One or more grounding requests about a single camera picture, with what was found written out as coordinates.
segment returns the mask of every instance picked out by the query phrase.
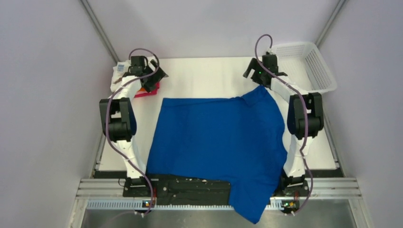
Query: blue t-shirt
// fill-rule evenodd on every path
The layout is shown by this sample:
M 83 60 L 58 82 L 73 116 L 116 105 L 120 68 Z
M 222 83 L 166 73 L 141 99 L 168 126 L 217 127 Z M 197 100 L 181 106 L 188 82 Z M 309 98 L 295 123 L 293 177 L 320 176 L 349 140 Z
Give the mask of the blue t-shirt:
M 286 162 L 284 127 L 263 86 L 229 99 L 165 98 L 147 173 L 228 181 L 229 204 L 257 223 Z

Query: white laundry basket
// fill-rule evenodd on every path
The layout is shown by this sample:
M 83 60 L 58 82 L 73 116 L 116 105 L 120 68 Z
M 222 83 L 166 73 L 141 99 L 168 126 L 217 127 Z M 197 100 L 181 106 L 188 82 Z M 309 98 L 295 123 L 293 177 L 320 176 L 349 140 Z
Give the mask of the white laundry basket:
M 332 73 L 314 43 L 298 42 L 275 45 L 271 51 L 277 55 L 279 62 L 287 61 L 287 59 L 294 60 L 291 61 L 291 64 L 286 65 L 285 68 L 287 69 L 281 69 L 284 70 L 285 73 L 287 73 L 287 70 L 292 71 L 295 69 L 295 65 L 305 65 L 304 68 L 306 72 L 299 73 L 300 76 L 308 77 L 311 83 L 311 88 L 296 83 L 305 90 L 323 94 L 337 88 L 337 83 L 333 78 Z

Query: gray floor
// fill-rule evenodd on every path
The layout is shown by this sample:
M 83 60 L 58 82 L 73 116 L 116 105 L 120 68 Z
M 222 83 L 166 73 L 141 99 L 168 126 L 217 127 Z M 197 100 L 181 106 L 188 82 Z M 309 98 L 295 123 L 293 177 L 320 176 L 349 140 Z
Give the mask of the gray floor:
M 128 211 L 87 211 L 82 228 L 355 228 L 347 200 L 312 200 L 295 217 L 278 215 L 278 211 L 265 211 L 256 225 L 235 211 L 153 211 L 145 218 Z

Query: blue cloth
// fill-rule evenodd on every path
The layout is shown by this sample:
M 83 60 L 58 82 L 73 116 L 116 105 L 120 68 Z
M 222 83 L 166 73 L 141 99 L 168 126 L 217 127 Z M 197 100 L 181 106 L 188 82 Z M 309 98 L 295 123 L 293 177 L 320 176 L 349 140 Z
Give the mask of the blue cloth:
M 230 99 L 165 98 L 147 172 L 228 181 L 229 204 L 257 223 L 287 158 L 283 133 L 263 86 Z

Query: white wall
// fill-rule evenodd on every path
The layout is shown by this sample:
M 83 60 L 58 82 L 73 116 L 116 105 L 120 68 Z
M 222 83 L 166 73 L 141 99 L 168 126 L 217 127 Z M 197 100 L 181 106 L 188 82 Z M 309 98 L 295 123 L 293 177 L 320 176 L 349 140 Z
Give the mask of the white wall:
M 339 152 L 375 227 L 402 227 L 403 1 L 351 0 L 321 52 L 335 73 L 325 96 Z
M 77 0 L 0 3 L 0 227 L 66 227 L 113 62 Z
M 258 37 L 315 41 L 338 0 L 89 0 L 121 60 L 133 47 L 159 57 L 252 56 Z M 262 41 L 262 47 L 268 40 Z

